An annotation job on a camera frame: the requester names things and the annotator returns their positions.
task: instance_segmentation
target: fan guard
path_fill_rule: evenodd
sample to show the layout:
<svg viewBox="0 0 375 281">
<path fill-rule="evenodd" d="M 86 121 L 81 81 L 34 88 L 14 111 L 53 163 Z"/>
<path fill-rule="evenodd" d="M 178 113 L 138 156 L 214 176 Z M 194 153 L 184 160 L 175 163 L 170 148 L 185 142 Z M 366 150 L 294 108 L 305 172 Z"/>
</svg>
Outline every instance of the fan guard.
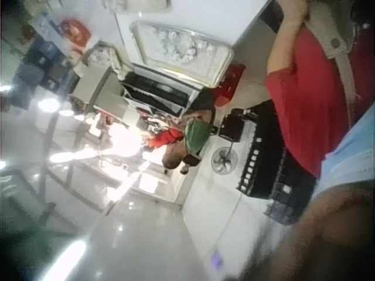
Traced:
<svg viewBox="0 0 375 281">
<path fill-rule="evenodd" d="M 215 173 L 225 175 L 231 173 L 237 166 L 238 156 L 231 147 L 217 149 L 211 158 L 211 166 Z"/>
</svg>

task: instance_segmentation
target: tray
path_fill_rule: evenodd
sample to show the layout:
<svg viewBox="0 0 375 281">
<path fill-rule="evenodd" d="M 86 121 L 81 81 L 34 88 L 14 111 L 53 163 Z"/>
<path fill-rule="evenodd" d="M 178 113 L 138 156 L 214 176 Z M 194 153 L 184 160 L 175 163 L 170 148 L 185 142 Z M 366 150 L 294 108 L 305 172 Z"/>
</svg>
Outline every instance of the tray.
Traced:
<svg viewBox="0 0 375 281">
<path fill-rule="evenodd" d="M 130 32 L 146 66 L 161 68 L 209 88 L 218 86 L 234 54 L 229 45 L 187 29 L 136 21 L 131 24 Z M 174 54 L 177 53 L 178 60 L 174 59 L 170 49 L 166 50 L 165 46 L 170 45 L 176 47 Z M 187 49 L 196 52 L 190 61 L 184 61 L 184 58 L 191 57 Z"/>
</svg>

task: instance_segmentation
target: man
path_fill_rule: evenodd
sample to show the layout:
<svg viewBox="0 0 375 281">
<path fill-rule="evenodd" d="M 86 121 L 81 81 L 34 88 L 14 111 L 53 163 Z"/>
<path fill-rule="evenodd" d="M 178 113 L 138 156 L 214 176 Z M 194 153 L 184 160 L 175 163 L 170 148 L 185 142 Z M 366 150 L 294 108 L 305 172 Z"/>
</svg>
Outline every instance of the man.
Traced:
<svg viewBox="0 0 375 281">
<path fill-rule="evenodd" d="M 374 143 L 373 104 L 326 155 L 310 205 L 276 251 L 227 280 L 373 280 Z"/>
<path fill-rule="evenodd" d="M 278 2 L 284 19 L 268 59 L 266 84 L 288 150 L 302 167 L 319 177 L 321 161 L 349 130 L 343 84 L 335 61 L 327 59 L 304 26 L 306 0 Z M 356 27 L 349 54 L 358 96 L 354 123 L 374 100 L 375 73 L 373 28 Z"/>
<path fill-rule="evenodd" d="M 195 155 L 201 151 L 211 135 L 213 118 L 213 111 L 206 109 L 185 114 L 178 124 L 170 124 L 175 129 L 184 131 L 184 138 L 167 146 L 162 159 L 166 169 L 177 168 L 187 155 Z"/>
<path fill-rule="evenodd" d="M 178 124 L 171 121 L 168 123 L 173 129 L 183 132 L 184 138 L 167 146 L 162 159 L 166 169 L 177 168 L 187 155 L 195 155 L 201 151 L 211 135 L 215 112 L 214 96 L 205 88 Z"/>
</svg>

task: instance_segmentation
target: white counter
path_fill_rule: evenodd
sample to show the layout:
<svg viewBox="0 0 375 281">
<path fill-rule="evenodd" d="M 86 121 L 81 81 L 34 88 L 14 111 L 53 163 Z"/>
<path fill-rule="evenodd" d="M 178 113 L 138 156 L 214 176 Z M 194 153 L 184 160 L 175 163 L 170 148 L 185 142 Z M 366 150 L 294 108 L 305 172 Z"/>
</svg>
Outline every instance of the white counter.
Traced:
<svg viewBox="0 0 375 281">
<path fill-rule="evenodd" d="M 189 29 L 235 45 L 261 12 L 267 0 L 172 0 L 165 13 L 118 14 L 117 21 L 129 59 L 142 64 L 129 26 L 136 20 Z"/>
</svg>

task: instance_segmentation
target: red stool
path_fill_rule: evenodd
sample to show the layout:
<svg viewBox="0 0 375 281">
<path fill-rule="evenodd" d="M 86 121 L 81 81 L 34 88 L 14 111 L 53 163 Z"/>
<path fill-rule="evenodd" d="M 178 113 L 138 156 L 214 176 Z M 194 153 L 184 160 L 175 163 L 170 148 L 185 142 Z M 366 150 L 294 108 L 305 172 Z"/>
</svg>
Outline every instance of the red stool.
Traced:
<svg viewBox="0 0 375 281">
<path fill-rule="evenodd" d="M 228 67 L 224 81 L 212 89 L 215 96 L 215 107 L 223 107 L 231 101 L 245 69 L 246 66 L 243 64 L 231 64 Z"/>
</svg>

